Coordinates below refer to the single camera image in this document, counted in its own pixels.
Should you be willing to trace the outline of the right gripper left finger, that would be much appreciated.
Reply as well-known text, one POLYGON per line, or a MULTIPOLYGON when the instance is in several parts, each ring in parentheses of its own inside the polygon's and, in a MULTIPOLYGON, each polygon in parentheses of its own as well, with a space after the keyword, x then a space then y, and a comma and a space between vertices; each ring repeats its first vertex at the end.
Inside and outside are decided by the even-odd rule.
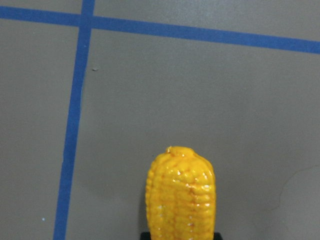
POLYGON ((140 240, 151 240, 150 232, 142 232, 140 234, 140 240))

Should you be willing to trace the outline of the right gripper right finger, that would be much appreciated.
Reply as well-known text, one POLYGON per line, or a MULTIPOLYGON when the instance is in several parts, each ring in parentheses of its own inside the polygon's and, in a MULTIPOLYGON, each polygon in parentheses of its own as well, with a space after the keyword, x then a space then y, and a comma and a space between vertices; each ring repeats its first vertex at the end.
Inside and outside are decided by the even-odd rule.
POLYGON ((219 232, 215 232, 213 235, 213 240, 223 240, 222 235, 219 232))

